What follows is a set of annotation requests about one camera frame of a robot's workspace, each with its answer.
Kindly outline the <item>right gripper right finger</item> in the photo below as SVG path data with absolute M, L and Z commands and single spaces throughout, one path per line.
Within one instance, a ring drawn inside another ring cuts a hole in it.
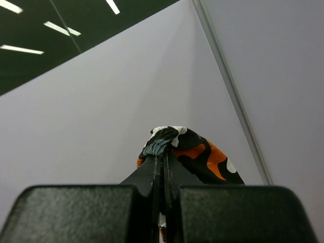
M 173 153 L 163 163 L 167 242 L 317 242 L 291 190 L 204 185 Z

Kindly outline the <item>orange black camouflage shorts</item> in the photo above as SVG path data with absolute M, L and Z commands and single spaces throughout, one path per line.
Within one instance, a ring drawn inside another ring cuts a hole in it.
M 159 126 L 150 131 L 137 158 L 140 168 L 148 156 L 172 151 L 179 164 L 207 185 L 245 186 L 230 159 L 212 142 L 184 126 Z

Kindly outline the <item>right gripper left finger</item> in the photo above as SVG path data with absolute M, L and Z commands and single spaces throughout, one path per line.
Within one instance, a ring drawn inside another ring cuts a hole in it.
M 122 183 L 38 185 L 16 199 L 1 242 L 159 242 L 160 159 Z

